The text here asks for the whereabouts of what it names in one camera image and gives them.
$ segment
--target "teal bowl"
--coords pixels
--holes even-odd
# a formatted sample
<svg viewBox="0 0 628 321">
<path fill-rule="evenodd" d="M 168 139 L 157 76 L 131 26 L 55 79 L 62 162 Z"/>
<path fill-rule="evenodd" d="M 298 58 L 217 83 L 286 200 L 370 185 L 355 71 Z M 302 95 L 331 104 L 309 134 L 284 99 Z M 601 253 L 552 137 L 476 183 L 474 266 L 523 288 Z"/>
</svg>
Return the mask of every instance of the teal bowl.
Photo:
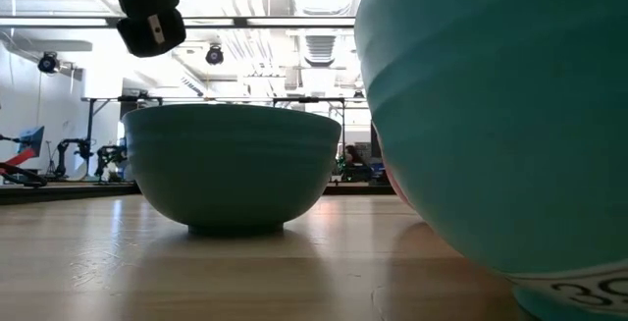
<svg viewBox="0 0 628 321">
<path fill-rule="evenodd" d="M 335 166 L 340 125 L 247 105 L 169 105 L 123 118 L 137 184 L 192 233 L 275 231 L 309 210 Z"/>
<path fill-rule="evenodd" d="M 541 319 L 628 317 L 628 0 L 362 0 L 408 200 Z"/>
</svg>

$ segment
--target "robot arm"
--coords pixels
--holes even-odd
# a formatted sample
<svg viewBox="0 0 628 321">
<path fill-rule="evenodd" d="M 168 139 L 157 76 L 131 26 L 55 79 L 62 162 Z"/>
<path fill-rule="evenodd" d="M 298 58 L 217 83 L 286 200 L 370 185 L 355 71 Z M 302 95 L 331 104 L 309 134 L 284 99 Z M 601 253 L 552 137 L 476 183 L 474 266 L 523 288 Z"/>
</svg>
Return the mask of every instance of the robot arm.
<svg viewBox="0 0 628 321">
<path fill-rule="evenodd" d="M 17 144 L 25 144 L 25 145 L 30 145 L 30 140 L 24 140 L 21 138 L 11 138 L 11 137 L 5 137 L 3 135 L 0 134 L 0 140 L 9 140 L 13 143 L 17 143 Z"/>
<path fill-rule="evenodd" d="M 89 157 L 93 155 L 93 153 L 89 152 L 89 141 L 87 139 L 82 138 L 68 138 L 64 139 L 57 145 L 57 151 L 59 152 L 59 163 L 57 164 L 57 168 L 54 171 L 54 175 L 57 178 L 63 178 L 66 175 L 66 150 L 71 143 L 75 143 L 78 146 L 78 151 L 75 154 L 78 154 L 84 160 L 89 160 Z"/>
<path fill-rule="evenodd" d="M 120 145 L 104 145 L 98 149 L 96 155 L 98 156 L 98 168 L 94 175 L 102 179 L 109 163 L 121 164 L 127 160 L 127 148 Z"/>
<path fill-rule="evenodd" d="M 118 33 L 131 54 L 153 57 L 185 41 L 180 0 L 118 0 L 126 18 L 117 24 Z"/>
</svg>

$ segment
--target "bowl rim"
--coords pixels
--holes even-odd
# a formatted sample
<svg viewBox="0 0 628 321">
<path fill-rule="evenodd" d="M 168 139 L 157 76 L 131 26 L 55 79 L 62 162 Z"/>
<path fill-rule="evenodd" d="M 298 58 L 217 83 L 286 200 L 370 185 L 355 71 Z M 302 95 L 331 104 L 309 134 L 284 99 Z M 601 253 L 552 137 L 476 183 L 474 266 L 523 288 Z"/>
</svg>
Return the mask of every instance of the bowl rim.
<svg viewBox="0 0 628 321">
<path fill-rule="evenodd" d="M 268 111 L 268 112 L 278 112 L 278 113 L 284 112 L 287 114 L 290 113 L 291 116 L 292 115 L 301 116 L 303 118 L 310 118 L 315 121 L 327 122 L 327 123 L 335 124 L 338 127 L 341 127 L 341 125 L 337 121 L 332 120 L 322 115 L 318 115 L 318 114 L 312 114 L 312 113 L 292 110 L 292 109 L 276 108 L 276 107 L 271 107 L 271 106 L 259 106 L 259 105 L 247 105 L 247 104 L 174 104 L 174 105 L 153 106 L 153 107 L 129 111 L 127 114 L 125 114 L 125 116 L 123 116 L 122 121 L 124 122 L 127 119 L 127 117 L 137 116 L 137 113 L 142 113 L 144 115 L 147 115 L 148 112 L 164 111 L 163 109 L 178 109 L 178 108 L 191 108 L 191 107 L 205 108 L 207 110 L 215 110 L 216 108 L 229 109 L 229 110 L 237 110 L 237 109 L 242 109 L 242 108 L 247 108 L 247 109 L 255 108 L 257 111 Z"/>
</svg>

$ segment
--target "wall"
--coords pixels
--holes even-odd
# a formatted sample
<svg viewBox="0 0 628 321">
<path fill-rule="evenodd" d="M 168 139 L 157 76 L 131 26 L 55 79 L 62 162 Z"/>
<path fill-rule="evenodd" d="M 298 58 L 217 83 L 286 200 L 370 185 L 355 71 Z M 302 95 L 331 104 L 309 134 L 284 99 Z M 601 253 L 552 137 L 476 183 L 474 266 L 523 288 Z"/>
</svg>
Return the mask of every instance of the wall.
<svg viewBox="0 0 628 321">
<path fill-rule="evenodd" d="M 101 62 L 93 63 L 91 67 L 86 69 L 83 77 L 85 81 L 83 96 L 117 98 L 122 95 L 123 77 L 116 67 L 115 63 L 102 60 Z M 98 112 L 93 117 L 91 137 L 94 148 L 92 152 L 95 153 L 103 145 L 118 144 L 120 107 L 120 103 L 115 101 L 109 103 L 96 102 L 94 104 L 94 110 Z M 98 157 L 94 155 L 89 163 L 89 174 L 93 174 L 97 167 Z"/>
<path fill-rule="evenodd" d="M 10 53 L 0 44 L 0 134 L 18 136 L 26 129 L 45 126 L 40 157 L 26 161 L 23 168 L 38 169 L 45 173 L 49 164 L 45 141 L 50 141 L 51 151 L 54 152 L 57 144 L 64 138 L 86 137 L 88 104 L 80 100 L 85 96 L 85 83 L 86 81 L 81 80 L 72 81 L 70 77 L 60 74 L 46 76 L 37 69 L 34 62 Z M 119 117 L 119 104 L 107 105 L 94 117 L 93 152 L 101 145 L 117 140 Z M 13 157 L 16 149 L 14 143 L 0 141 L 0 160 Z M 80 163 L 74 155 L 75 150 L 71 145 L 66 152 L 69 176 L 75 173 Z M 56 154 L 53 155 L 53 160 L 56 164 Z M 96 165 L 94 155 L 90 163 L 90 174 L 96 169 Z"/>
<path fill-rule="evenodd" d="M 368 143 L 371 141 L 371 132 L 369 130 L 354 130 L 351 126 L 347 126 L 344 139 L 346 144 L 354 144 L 357 142 Z"/>
</svg>

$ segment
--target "table surface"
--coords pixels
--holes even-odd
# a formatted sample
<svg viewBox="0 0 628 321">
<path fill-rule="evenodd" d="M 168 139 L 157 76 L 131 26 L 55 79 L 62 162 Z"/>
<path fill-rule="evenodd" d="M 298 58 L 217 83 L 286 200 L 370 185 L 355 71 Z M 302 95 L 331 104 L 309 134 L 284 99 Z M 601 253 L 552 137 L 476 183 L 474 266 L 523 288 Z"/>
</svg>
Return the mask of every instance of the table surface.
<svg viewBox="0 0 628 321">
<path fill-rule="evenodd" d="M 531 318 L 394 196 L 326 196 L 283 234 L 226 240 L 125 196 L 0 207 L 0 319 Z"/>
</svg>

